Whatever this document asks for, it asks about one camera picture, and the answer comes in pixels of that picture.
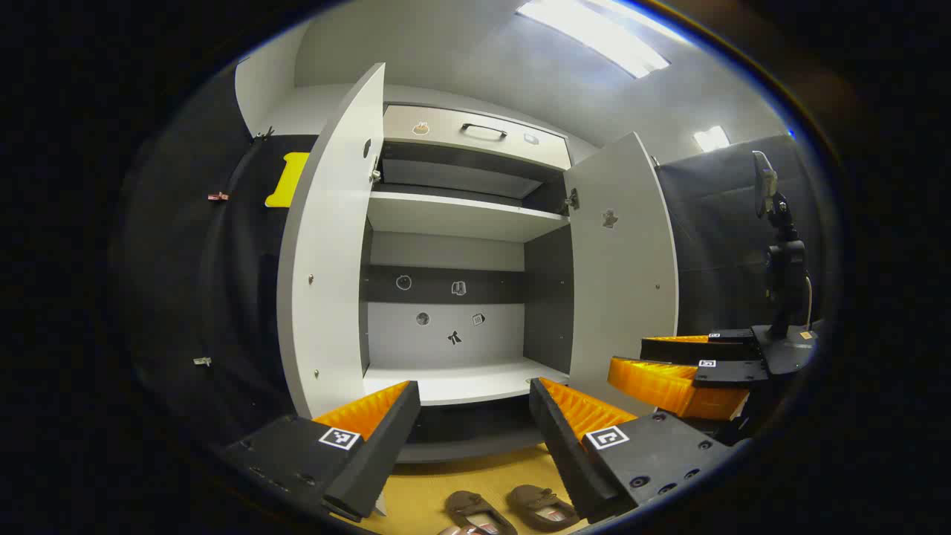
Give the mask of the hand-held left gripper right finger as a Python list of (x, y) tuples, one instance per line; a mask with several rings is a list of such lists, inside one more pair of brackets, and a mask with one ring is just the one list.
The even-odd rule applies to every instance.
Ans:
[(530, 380), (529, 407), (571, 504), (591, 524), (675, 500), (735, 452), (668, 412), (635, 417), (544, 378)]

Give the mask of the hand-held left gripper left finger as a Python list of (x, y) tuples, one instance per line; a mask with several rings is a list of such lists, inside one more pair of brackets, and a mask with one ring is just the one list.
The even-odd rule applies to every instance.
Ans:
[(421, 409), (404, 380), (316, 419), (285, 415), (221, 451), (264, 492), (309, 516), (371, 516)]

